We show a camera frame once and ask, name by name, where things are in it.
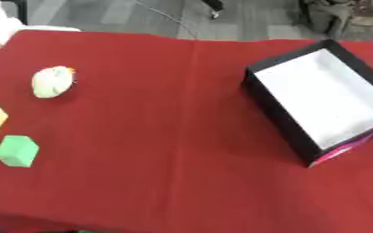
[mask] plush chick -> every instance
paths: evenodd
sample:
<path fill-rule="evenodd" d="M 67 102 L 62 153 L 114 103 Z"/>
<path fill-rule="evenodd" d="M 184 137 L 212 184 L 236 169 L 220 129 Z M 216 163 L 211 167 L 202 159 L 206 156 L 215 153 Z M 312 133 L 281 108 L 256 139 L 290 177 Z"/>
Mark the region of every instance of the plush chick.
<path fill-rule="evenodd" d="M 32 81 L 34 95 L 38 98 L 53 98 L 63 94 L 74 83 L 75 70 L 65 66 L 43 69 Z"/>

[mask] red tablecloth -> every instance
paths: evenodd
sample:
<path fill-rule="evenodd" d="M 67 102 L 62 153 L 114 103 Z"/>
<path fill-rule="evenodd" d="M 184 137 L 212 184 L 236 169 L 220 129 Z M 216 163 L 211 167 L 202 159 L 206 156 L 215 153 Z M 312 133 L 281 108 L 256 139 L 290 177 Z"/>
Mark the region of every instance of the red tablecloth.
<path fill-rule="evenodd" d="M 305 169 L 240 88 L 245 66 L 308 43 L 17 34 L 0 52 L 0 141 L 41 148 L 31 168 L 0 163 L 0 228 L 373 232 L 373 141 Z M 345 46 L 373 66 L 373 44 Z M 35 98 L 33 73 L 60 65 L 77 84 Z"/>

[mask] black box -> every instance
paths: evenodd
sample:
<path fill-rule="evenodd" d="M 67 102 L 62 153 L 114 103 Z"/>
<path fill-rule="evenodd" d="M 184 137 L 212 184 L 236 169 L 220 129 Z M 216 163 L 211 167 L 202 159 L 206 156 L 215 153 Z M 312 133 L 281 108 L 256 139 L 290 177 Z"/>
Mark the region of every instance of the black box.
<path fill-rule="evenodd" d="M 373 68 L 333 40 L 249 66 L 243 85 L 308 167 L 373 137 Z"/>

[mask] shoe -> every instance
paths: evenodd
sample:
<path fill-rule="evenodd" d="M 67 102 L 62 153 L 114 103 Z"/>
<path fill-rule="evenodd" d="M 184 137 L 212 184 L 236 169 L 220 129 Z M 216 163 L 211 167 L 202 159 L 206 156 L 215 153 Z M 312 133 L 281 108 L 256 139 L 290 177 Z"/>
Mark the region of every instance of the shoe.
<path fill-rule="evenodd" d="M 210 12 L 210 18 L 211 19 L 217 19 L 220 17 L 220 11 L 211 11 Z"/>

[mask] cable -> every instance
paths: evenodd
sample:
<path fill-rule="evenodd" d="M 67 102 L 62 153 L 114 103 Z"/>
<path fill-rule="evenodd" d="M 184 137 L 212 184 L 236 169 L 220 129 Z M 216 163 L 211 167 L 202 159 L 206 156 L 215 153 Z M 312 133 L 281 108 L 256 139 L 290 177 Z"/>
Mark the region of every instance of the cable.
<path fill-rule="evenodd" d="M 184 25 L 181 21 L 176 20 L 173 16 L 171 16 L 171 15 L 169 15 L 169 14 L 166 14 L 166 13 L 160 11 L 160 10 L 157 10 L 157 9 L 155 9 L 155 8 L 153 8 L 153 7 L 150 7 L 150 6 L 148 6 L 148 5 L 145 5 L 144 3 L 142 3 L 142 2 L 140 2 L 140 1 L 138 1 L 138 0 L 133 0 L 133 1 L 135 1 L 136 4 L 143 6 L 143 7 L 144 7 L 145 9 L 147 9 L 147 10 L 150 10 L 150 11 L 152 11 L 152 12 L 155 12 L 155 13 L 158 13 L 158 14 L 160 14 L 160 15 L 163 15 L 163 16 L 169 18 L 171 21 L 176 22 L 176 23 L 179 24 L 181 27 L 183 27 L 184 29 L 186 29 L 186 31 L 187 31 L 190 35 L 192 35 L 192 37 L 194 37 L 194 39 L 196 39 L 196 40 L 198 39 L 198 38 L 197 38 L 197 33 L 196 33 L 196 32 L 193 32 L 192 30 L 190 30 L 188 26 Z"/>

